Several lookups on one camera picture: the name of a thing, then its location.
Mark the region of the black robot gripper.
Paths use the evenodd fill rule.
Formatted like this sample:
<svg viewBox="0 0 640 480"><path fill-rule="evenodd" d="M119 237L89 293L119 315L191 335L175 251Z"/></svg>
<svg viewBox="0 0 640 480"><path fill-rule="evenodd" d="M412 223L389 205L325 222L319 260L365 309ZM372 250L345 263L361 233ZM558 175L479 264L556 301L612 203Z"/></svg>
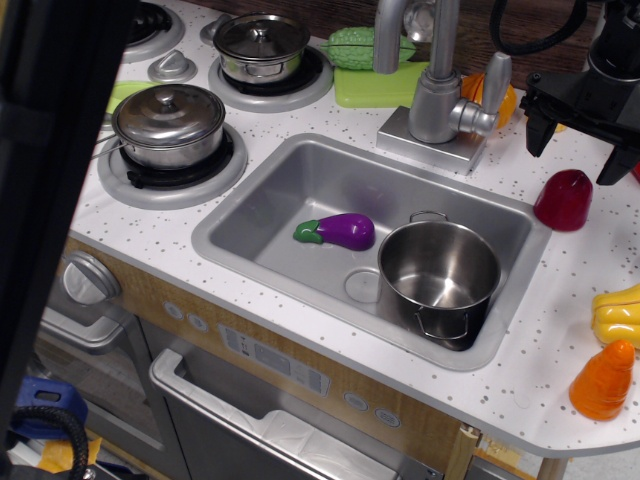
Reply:
<svg viewBox="0 0 640 480"><path fill-rule="evenodd" d="M559 124L615 146L596 183L612 186L638 163L639 83L595 71L534 72L520 107L527 117L526 148L540 157Z"/></svg>

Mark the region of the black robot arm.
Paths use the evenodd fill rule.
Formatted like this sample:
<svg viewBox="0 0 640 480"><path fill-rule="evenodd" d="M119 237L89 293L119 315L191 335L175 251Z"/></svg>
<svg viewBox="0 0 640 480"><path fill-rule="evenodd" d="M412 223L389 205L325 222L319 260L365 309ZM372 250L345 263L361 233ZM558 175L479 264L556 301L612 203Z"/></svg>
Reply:
<svg viewBox="0 0 640 480"><path fill-rule="evenodd" d="M580 73L532 73L521 107L526 148L541 156L556 126L602 140L613 150L596 183L616 184L639 163L639 3L609 1L605 23Z"/></svg>

